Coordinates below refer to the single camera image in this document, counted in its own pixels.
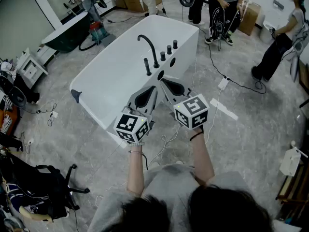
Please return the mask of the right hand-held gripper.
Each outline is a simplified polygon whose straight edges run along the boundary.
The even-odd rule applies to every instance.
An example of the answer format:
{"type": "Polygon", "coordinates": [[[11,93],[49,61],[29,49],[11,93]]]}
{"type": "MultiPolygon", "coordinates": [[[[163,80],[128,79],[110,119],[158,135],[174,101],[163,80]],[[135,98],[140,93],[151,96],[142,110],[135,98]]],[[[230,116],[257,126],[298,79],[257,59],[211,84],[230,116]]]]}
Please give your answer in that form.
{"type": "MultiPolygon", "coordinates": [[[[169,102],[177,102],[178,96],[184,96],[185,86],[178,78],[162,78],[161,87],[169,102]]],[[[189,130],[200,127],[207,121],[209,104],[202,94],[188,98],[173,106],[175,119],[189,130]]]]}

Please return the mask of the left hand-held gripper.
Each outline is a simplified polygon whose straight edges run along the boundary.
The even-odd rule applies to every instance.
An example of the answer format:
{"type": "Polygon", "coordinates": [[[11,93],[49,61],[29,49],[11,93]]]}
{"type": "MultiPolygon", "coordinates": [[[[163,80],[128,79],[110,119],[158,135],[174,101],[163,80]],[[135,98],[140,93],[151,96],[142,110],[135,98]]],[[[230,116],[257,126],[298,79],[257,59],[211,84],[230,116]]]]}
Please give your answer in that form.
{"type": "Polygon", "coordinates": [[[144,87],[132,94],[127,106],[114,120],[113,130],[116,135],[128,143],[140,143],[152,129],[152,111],[155,109],[156,99],[156,86],[144,87]]]}

